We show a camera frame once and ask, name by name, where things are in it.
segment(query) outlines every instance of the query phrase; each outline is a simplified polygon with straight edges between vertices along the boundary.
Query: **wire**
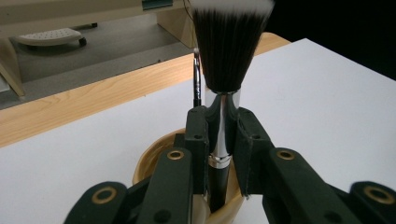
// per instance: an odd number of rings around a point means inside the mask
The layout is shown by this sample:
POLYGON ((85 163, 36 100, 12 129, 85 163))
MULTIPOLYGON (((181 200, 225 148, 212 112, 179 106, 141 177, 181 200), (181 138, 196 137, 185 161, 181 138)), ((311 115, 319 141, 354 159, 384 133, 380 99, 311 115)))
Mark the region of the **wire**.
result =
POLYGON ((193 21, 192 16, 190 15, 190 12, 187 10, 187 7, 186 7, 186 0, 183 0, 183 4, 184 4, 184 9, 185 9, 186 12, 187 12, 187 15, 189 15, 190 19, 193 21))

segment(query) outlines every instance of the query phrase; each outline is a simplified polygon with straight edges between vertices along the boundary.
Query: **white surface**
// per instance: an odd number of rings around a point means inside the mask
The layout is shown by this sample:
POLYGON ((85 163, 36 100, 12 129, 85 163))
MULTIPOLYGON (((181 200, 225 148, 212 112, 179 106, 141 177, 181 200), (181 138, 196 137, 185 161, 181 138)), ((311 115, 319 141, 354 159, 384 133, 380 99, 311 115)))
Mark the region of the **white surface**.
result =
POLYGON ((80 32, 70 28, 46 31, 30 35, 15 36, 15 40, 31 46, 54 46, 67 44, 82 38, 80 32))
MULTIPOLYGON (((299 151, 328 183, 396 189, 396 82, 302 40, 254 59, 241 94, 277 147, 299 151)), ((0 223, 62 223, 89 187, 128 187, 142 152, 184 127, 191 82, 0 149, 0 223)), ((265 223, 261 197, 234 223, 265 223)))

